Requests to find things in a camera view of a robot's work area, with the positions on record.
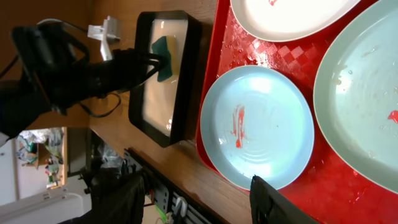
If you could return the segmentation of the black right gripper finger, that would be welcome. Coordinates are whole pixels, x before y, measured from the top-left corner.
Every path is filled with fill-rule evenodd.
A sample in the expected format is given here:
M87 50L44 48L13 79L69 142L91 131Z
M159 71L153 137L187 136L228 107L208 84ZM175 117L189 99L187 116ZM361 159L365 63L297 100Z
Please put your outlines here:
M249 194L255 224L317 223L259 176L253 176Z

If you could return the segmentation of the light blue plate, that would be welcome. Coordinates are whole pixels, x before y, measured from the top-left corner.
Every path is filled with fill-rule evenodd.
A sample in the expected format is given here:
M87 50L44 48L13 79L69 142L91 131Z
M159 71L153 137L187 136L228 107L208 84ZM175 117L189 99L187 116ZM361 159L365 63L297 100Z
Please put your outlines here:
M212 84L200 115L205 152L232 184L249 190L254 176L279 190L306 168L315 128L301 91L283 74L236 67Z

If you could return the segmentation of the green yellow sponge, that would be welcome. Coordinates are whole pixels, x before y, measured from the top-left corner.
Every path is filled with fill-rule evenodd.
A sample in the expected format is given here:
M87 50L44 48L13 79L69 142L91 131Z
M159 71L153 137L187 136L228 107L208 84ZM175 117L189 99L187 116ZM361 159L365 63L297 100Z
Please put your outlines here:
M180 65L174 36L166 35L151 45L152 52L162 58L162 68L158 71L157 81L166 82L179 76Z

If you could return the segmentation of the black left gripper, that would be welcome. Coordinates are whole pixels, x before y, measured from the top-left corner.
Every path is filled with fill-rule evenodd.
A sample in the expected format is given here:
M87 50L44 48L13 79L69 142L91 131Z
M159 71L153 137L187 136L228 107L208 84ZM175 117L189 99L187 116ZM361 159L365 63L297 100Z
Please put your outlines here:
M127 49L114 50L111 60L91 63L88 47L59 22L15 27L11 38L23 68L17 95L34 95L62 113L87 98L137 88L164 68L145 62L169 62L168 56Z

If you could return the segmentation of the pale green plate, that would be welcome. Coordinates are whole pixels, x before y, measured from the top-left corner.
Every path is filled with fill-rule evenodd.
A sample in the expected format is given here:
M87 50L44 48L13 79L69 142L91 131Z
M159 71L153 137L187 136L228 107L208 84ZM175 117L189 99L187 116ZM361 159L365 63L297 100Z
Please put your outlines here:
M397 1L380 0L336 37L313 88L318 125L356 172L397 191Z

